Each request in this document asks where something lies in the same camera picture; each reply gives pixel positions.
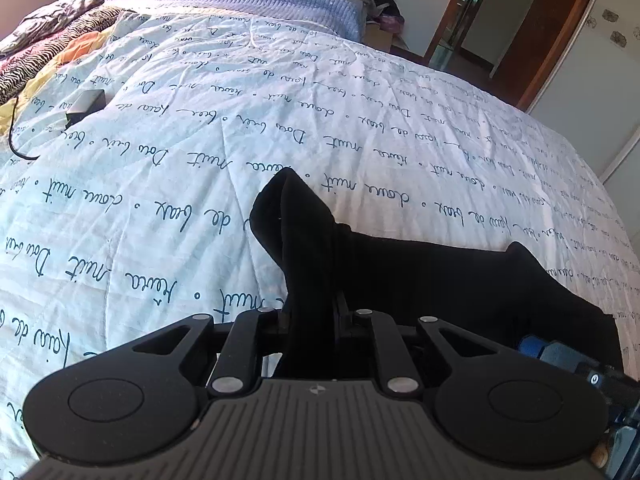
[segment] wooden door frame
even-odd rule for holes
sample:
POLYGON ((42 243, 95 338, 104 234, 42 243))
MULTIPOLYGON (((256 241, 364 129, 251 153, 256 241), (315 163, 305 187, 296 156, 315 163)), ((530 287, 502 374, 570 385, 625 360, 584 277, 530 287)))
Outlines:
POLYGON ((453 45, 453 43, 451 42, 451 38, 447 40, 447 43, 449 43, 449 46, 453 47, 454 52, 462 48, 462 44, 465 42, 466 35, 468 34, 469 29, 471 28, 471 25, 473 24, 476 18, 476 14, 478 13, 478 10, 480 10, 480 7, 482 6, 483 1, 484 0, 476 0, 476 2, 472 5, 467 4, 467 8, 463 11, 461 18, 468 18, 468 20, 466 21, 466 25, 463 27, 462 33, 457 38, 454 38, 454 42, 456 44, 453 45))
POLYGON ((590 1, 591 0, 574 1, 574 6, 569 11, 569 15, 564 21, 564 25, 560 29, 560 32, 558 33, 554 44, 546 54, 545 60, 538 68, 536 75, 533 76, 533 79, 529 83, 529 86, 527 86, 524 93, 518 100, 516 108, 519 108, 520 110, 527 110, 529 108, 529 105, 533 102, 533 99, 536 98, 538 92, 540 92, 546 80, 551 75, 554 67, 560 60, 560 57, 562 56, 565 48, 569 45, 574 32, 582 21, 584 11, 587 9, 590 1))
MULTIPOLYGON (((436 31, 431 38, 431 43, 427 48, 427 52, 424 54, 422 64, 425 66, 429 65, 431 57, 433 53, 436 51, 436 47, 440 42, 440 38, 442 37, 445 28, 449 24, 452 19, 454 13, 456 12, 456 5, 458 0, 449 0, 449 4, 442 15, 442 19, 436 28, 436 31)), ((564 21, 564 25, 562 26, 554 44, 551 46, 551 49, 546 54, 544 61, 540 65, 538 71, 536 72, 533 79, 530 81, 529 85, 521 95, 518 103, 516 105, 520 110, 527 110, 529 105, 533 102, 540 92, 540 89, 544 86, 546 80, 549 78, 552 73, 556 63, 558 63, 562 53, 565 48, 571 41, 571 38, 576 31, 577 27, 580 25, 580 21, 584 14, 584 11, 587 9, 590 0, 575 0, 574 5, 567 16, 567 19, 564 21)))
POLYGON ((456 12, 457 3, 458 3, 458 0, 449 0, 449 3, 447 4, 447 8, 444 10, 444 14, 442 15, 442 19, 438 24, 438 28, 436 28, 436 32, 434 33, 433 38, 431 38, 431 43, 427 48, 427 52, 423 56, 425 65, 429 64, 431 57, 433 56, 433 53, 436 51, 436 47, 438 46, 438 42, 440 41, 440 38, 444 34, 445 28, 447 28, 447 25, 449 24, 449 22, 453 18, 453 15, 456 12))

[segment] yellow fabric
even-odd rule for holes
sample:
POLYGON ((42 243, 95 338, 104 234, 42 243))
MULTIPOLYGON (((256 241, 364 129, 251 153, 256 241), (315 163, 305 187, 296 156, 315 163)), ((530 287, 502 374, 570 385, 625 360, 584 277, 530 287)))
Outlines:
MULTIPOLYGON (((101 48, 113 32, 113 27, 114 26, 106 28, 102 32, 88 32, 79 38, 72 40, 66 46, 65 50, 60 52, 38 72, 36 77, 30 79, 24 87, 24 90, 20 92, 20 95, 18 95, 18 106, 15 109, 15 121, 18 120, 18 117, 27 107, 31 98, 33 98, 44 84, 53 77, 61 66, 101 48)), ((14 106, 15 98, 9 99, 5 104, 0 106, 0 137, 5 136, 9 131, 9 127, 11 126, 11 114, 14 111, 14 106)))

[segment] white comforter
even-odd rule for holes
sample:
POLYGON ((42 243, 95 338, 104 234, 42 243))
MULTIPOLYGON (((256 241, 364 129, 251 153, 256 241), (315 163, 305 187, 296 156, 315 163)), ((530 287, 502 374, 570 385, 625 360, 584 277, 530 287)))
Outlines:
POLYGON ((640 269, 604 188, 558 134, 452 76, 286 22, 127 13, 16 134, 40 158, 0 159, 3 480, 35 459, 20 407, 43 376, 190 314, 280 305, 246 221, 283 166, 354 231, 520 241, 615 314, 638 375, 640 269), (107 107, 65 131, 96 88, 107 107))

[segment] bed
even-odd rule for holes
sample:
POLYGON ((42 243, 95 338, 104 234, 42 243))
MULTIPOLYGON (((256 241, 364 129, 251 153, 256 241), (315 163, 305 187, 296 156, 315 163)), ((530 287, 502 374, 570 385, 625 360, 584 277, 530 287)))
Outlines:
POLYGON ((36 460, 21 405, 45 375, 195 312, 223 322, 282 304, 248 218, 286 166, 354 231, 519 241, 616 317, 640 376, 638 258, 560 135, 359 44, 345 0, 105 1, 126 10, 104 46, 60 67, 15 121, 16 147, 39 158, 1 139, 2 480, 36 460), (65 129, 97 88, 106 107, 65 129))

